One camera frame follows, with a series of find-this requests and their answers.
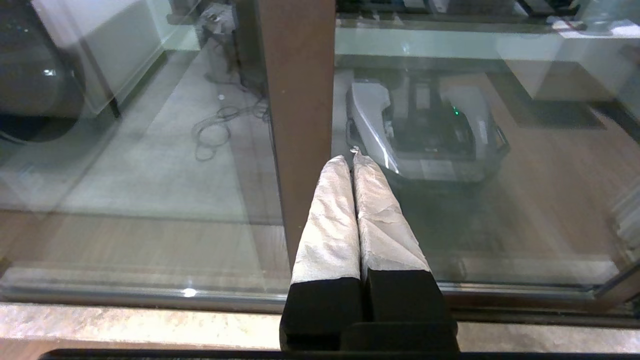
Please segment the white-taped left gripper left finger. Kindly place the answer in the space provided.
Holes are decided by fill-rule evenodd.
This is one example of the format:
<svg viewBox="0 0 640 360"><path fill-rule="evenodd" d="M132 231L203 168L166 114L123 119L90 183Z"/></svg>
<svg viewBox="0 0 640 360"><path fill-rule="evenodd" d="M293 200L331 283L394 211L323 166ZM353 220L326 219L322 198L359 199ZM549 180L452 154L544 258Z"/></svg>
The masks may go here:
<svg viewBox="0 0 640 360"><path fill-rule="evenodd" d="M333 351L364 319L361 245L350 167L331 158L318 178L279 322L284 351Z"/></svg>

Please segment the grey-taped left gripper right finger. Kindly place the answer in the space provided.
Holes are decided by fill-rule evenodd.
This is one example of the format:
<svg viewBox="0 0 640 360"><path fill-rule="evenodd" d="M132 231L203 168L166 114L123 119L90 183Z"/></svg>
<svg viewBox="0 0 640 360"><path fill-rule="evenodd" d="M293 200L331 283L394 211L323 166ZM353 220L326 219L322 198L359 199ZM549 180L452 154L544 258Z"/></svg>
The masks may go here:
<svg viewBox="0 0 640 360"><path fill-rule="evenodd" d="M374 322L457 324L386 176L353 149L365 298Z"/></svg>

